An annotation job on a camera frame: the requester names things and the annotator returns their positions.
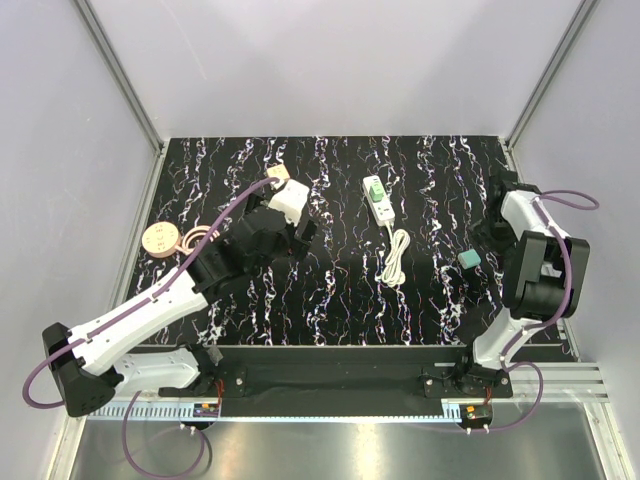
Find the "white power strip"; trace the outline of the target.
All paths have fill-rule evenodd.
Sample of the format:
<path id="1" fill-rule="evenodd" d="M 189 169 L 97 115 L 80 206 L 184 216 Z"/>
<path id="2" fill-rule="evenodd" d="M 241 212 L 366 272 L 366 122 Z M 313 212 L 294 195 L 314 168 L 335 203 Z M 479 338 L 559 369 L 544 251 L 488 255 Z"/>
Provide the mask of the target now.
<path id="1" fill-rule="evenodd" d="M 381 179 L 377 175 L 362 180 L 363 192 L 378 226 L 392 226 L 395 212 Z"/>

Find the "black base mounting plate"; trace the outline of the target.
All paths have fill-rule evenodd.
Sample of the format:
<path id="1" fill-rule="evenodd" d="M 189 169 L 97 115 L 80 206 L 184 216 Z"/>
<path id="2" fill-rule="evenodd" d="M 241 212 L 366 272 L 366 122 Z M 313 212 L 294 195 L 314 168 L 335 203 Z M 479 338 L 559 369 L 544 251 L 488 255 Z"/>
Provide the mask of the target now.
<path id="1" fill-rule="evenodd" d="M 303 420 L 427 417 L 443 400 L 507 399 L 506 373 L 481 377 L 465 347 L 223 346 L 196 387 L 162 388 L 163 397 L 222 396 L 222 415 Z"/>

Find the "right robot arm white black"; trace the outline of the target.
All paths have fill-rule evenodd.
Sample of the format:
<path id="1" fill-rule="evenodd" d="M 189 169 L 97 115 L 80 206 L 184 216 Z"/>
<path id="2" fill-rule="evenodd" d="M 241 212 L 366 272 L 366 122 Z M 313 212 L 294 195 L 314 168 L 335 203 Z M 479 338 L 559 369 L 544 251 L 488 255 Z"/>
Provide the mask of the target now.
<path id="1" fill-rule="evenodd" d="M 487 216 L 481 234 L 506 256 L 503 308 L 476 337 L 454 371 L 454 384 L 466 396 L 497 387 L 516 352 L 535 334 L 571 317 L 577 309 L 590 245 L 552 219 L 546 201 L 582 211 L 599 202 L 573 190 L 543 192 L 522 183 L 513 171 L 490 178 Z"/>

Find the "beige cube socket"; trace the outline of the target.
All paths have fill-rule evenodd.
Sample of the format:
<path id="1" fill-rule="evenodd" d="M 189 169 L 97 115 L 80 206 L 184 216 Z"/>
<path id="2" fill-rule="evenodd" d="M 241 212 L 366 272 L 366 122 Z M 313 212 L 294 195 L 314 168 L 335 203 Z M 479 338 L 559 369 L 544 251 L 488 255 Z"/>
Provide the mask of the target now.
<path id="1" fill-rule="evenodd" d="M 279 181 L 286 181 L 290 179 L 290 174 L 284 164 L 269 167 L 266 170 L 266 175 L 268 178 L 277 178 Z"/>

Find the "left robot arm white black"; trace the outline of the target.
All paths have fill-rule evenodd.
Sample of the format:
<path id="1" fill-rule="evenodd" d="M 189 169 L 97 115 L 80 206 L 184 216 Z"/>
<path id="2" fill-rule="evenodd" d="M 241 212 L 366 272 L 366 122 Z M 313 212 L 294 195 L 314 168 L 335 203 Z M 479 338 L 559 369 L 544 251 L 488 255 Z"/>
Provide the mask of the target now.
<path id="1" fill-rule="evenodd" d="M 212 351 L 179 347 L 135 354 L 133 348 L 186 315 L 238 297 L 274 260 L 303 259 L 317 229 L 303 217 L 308 197 L 308 188 L 295 181 L 269 199 L 252 194 L 238 221 L 141 294 L 77 327 L 47 327 L 42 339 L 60 406 L 69 416 L 82 417 L 118 394 L 162 389 L 208 394 L 216 382 Z"/>

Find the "light teal charger cube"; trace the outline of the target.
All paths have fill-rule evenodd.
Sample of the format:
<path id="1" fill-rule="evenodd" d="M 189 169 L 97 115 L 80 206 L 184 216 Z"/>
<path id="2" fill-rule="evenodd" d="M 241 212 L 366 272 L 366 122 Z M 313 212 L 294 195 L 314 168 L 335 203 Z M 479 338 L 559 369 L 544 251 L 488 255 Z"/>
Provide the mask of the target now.
<path id="1" fill-rule="evenodd" d="M 481 257 L 475 249 L 468 249 L 460 252 L 457 259 L 461 267 L 465 270 L 476 268 L 481 264 Z"/>

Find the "round pink power socket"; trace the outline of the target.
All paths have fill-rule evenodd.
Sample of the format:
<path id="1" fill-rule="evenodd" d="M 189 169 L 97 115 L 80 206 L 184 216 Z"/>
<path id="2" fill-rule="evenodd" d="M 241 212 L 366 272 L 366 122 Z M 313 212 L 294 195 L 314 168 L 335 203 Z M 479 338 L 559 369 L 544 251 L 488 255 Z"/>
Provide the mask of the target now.
<path id="1" fill-rule="evenodd" d="M 166 221 L 150 225 L 142 234 L 142 248 L 154 258 L 166 258 L 177 251 L 181 242 L 178 228 Z"/>

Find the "green usb charger plug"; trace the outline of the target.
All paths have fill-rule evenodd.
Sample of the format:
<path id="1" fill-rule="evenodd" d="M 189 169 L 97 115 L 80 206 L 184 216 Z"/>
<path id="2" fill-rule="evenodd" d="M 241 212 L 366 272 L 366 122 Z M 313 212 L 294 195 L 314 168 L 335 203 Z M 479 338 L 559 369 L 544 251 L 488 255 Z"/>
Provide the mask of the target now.
<path id="1" fill-rule="evenodd" d="M 372 180 L 369 187 L 368 187 L 368 193 L 369 196 L 371 198 L 371 200 L 374 203 L 378 203 L 381 202 L 385 196 L 386 196 L 386 192 L 384 190 L 384 187 L 382 186 L 381 182 L 379 180 Z"/>

